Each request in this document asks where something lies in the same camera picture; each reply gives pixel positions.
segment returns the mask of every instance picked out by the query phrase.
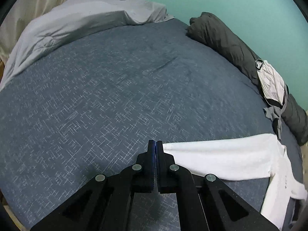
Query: triangular cutout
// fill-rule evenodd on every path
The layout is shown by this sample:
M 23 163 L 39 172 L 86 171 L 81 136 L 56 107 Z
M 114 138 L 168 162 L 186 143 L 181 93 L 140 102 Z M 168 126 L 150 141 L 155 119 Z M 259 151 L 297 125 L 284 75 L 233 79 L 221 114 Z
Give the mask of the triangular cutout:
M 63 215 L 72 221 L 78 222 L 81 214 L 84 212 L 84 209 L 87 205 L 87 202 L 90 199 L 92 194 L 91 190 L 86 191 L 83 195 L 79 197 L 74 203 L 72 203 L 64 212 Z
M 238 221 L 248 215 L 248 211 L 236 202 L 226 191 L 219 190 L 219 195 L 232 221 Z

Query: teal wall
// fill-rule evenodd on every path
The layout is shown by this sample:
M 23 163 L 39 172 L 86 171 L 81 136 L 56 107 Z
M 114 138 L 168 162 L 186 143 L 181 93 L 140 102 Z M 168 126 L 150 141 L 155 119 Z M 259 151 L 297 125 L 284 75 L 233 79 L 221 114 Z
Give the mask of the teal wall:
M 202 11 L 218 16 L 280 73 L 308 109 L 308 23 L 293 0 L 152 0 L 185 23 Z

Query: white blanket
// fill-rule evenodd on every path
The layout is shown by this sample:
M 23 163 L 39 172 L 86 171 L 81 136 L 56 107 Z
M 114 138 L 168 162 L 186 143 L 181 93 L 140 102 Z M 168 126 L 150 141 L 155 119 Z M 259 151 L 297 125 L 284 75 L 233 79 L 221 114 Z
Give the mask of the white blanket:
M 31 21 L 6 63 L 0 91 L 34 61 L 98 31 L 172 19 L 166 6 L 145 0 L 67 0 Z
M 270 177 L 261 214 L 280 230 L 290 197 L 306 200 L 307 191 L 293 177 L 286 147 L 273 134 L 231 140 L 166 143 L 164 152 L 176 164 L 205 176 L 215 174 L 225 180 Z

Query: white garment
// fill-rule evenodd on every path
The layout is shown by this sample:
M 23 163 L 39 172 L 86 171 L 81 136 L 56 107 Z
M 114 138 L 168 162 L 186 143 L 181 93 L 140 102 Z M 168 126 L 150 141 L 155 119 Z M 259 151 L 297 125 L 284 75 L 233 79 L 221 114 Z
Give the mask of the white garment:
M 0 59 L 7 63 L 25 27 L 66 0 L 17 0 L 0 26 Z
M 304 184 L 293 177 L 286 147 L 273 134 L 187 143 L 165 143 L 164 152 L 192 174 L 224 180 L 270 177 L 261 214 L 280 230 L 289 198 L 306 200 Z
M 280 74 L 264 60 L 257 60 L 257 73 L 261 82 L 264 97 L 273 99 L 283 105 L 285 82 Z
M 0 91 L 13 76 L 63 44 L 117 26 L 172 18 L 165 5 L 145 0 L 67 0 L 25 28 L 5 65 Z

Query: curtain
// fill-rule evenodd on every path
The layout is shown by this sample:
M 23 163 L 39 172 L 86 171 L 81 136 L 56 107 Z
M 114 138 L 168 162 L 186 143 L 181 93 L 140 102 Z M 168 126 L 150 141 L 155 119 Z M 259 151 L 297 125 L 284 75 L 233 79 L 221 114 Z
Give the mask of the curtain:
M 66 0 L 17 0 L 0 26 L 0 60 L 6 64 L 18 38 L 33 19 Z

